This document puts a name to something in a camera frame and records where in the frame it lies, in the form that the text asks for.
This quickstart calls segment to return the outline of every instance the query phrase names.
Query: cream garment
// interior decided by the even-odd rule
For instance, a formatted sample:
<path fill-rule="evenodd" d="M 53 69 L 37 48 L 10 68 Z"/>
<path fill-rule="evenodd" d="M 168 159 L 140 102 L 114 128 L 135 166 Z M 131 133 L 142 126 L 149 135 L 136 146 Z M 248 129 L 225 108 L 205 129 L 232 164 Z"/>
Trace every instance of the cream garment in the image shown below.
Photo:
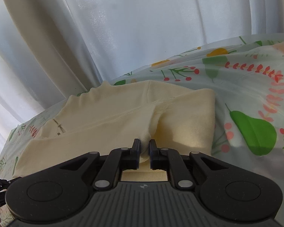
<path fill-rule="evenodd" d="M 111 86 L 108 82 L 80 97 L 71 96 L 27 145 L 15 168 L 23 177 L 90 151 L 108 154 L 141 140 L 140 169 L 123 180 L 164 180 L 166 173 L 149 168 L 148 142 L 210 154 L 214 133 L 215 96 L 211 89 L 143 81 Z"/>

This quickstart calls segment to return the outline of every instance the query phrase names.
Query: green pear print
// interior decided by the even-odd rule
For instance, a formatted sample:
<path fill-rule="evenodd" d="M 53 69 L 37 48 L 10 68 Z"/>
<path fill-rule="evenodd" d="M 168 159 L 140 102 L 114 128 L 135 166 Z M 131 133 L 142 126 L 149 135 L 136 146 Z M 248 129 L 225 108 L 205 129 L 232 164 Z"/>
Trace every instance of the green pear print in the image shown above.
<path fill-rule="evenodd" d="M 261 156 L 270 153 L 276 144 L 276 130 L 272 124 L 249 117 L 240 111 L 229 110 L 229 114 L 253 154 Z"/>
<path fill-rule="evenodd" d="M 225 55 L 217 55 L 203 58 L 202 62 L 205 65 L 206 75 L 209 76 L 211 79 L 216 78 L 218 76 L 219 69 L 224 66 L 227 61 L 228 60 Z"/>
<path fill-rule="evenodd" d="M 116 82 L 114 85 L 123 85 L 125 83 L 126 83 L 126 80 L 123 79 L 123 80 L 120 80 L 120 81 Z"/>
<path fill-rule="evenodd" d="M 16 129 L 17 129 L 17 128 L 15 128 L 15 129 L 13 130 L 13 132 L 11 133 L 10 138 L 8 139 L 8 141 L 11 140 L 11 138 L 13 137 L 13 134 L 15 133 Z"/>
<path fill-rule="evenodd" d="M 16 168 L 16 165 L 17 165 L 18 159 L 19 159 L 19 157 L 17 156 L 17 157 L 16 157 L 16 160 L 15 160 L 15 165 L 14 165 L 13 175 L 15 174 L 15 168 Z"/>
<path fill-rule="evenodd" d="M 256 41 L 256 43 L 257 43 L 258 45 L 260 45 L 260 46 L 263 45 L 262 41 Z"/>

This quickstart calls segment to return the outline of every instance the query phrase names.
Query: bed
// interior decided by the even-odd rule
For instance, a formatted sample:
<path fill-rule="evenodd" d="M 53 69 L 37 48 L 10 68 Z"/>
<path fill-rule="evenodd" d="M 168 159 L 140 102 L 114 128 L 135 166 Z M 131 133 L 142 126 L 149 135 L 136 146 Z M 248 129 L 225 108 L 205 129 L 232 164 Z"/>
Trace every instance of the bed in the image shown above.
<path fill-rule="evenodd" d="M 212 156 L 274 180 L 283 192 L 276 220 L 284 226 L 284 34 L 241 36 L 200 46 L 128 72 L 111 84 L 149 79 L 215 91 Z M 12 178 L 23 149 L 64 103 L 11 131 L 0 155 L 1 178 Z M 0 216 L 3 226 L 13 219 L 6 206 L 0 208 Z"/>

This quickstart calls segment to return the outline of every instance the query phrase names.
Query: yellow fruit print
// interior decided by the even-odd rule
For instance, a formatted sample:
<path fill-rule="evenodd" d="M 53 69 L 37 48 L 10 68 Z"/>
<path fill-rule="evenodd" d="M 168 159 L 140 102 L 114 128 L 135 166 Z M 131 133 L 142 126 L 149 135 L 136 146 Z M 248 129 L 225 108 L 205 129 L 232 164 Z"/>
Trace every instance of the yellow fruit print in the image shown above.
<path fill-rule="evenodd" d="M 159 62 L 153 63 L 151 66 L 156 66 L 156 65 L 162 64 L 162 63 L 167 62 L 167 61 L 169 61 L 169 60 L 161 60 Z"/>
<path fill-rule="evenodd" d="M 217 55 L 223 55 L 223 54 L 228 54 L 227 50 L 224 48 L 218 48 L 215 49 L 213 51 L 211 51 L 209 54 L 207 54 L 207 57 L 211 57 L 211 56 L 217 56 Z"/>

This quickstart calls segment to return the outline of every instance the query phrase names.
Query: curtain fold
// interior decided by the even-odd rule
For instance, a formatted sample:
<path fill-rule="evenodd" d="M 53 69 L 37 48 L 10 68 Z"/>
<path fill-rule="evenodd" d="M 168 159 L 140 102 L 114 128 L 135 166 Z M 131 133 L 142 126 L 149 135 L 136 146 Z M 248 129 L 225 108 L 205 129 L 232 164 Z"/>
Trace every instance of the curtain fold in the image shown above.
<path fill-rule="evenodd" d="M 44 108 L 64 99 L 14 25 L 3 0 L 0 0 L 0 66 L 7 64 L 29 94 Z M 2 82 L 7 76 L 0 74 Z"/>
<path fill-rule="evenodd" d="M 87 89 L 99 86 L 102 83 L 102 78 L 73 20 L 66 1 L 35 0 L 35 2 L 42 7 L 55 24 L 52 28 L 56 28 L 62 36 L 62 38 L 59 38 L 54 35 L 54 39 L 59 39 L 69 47 L 71 55 L 65 54 L 67 52 L 65 47 L 61 47 L 59 52 L 65 54 L 63 58 L 67 60 L 67 65 L 70 66 L 73 73 Z M 61 42 L 55 41 L 53 43 L 58 46 L 61 44 Z"/>
<path fill-rule="evenodd" d="M 4 3 L 36 60 L 65 97 L 92 87 L 52 18 L 36 0 Z"/>
<path fill-rule="evenodd" d="M 284 0 L 65 0 L 105 80 L 200 45 L 284 32 Z"/>

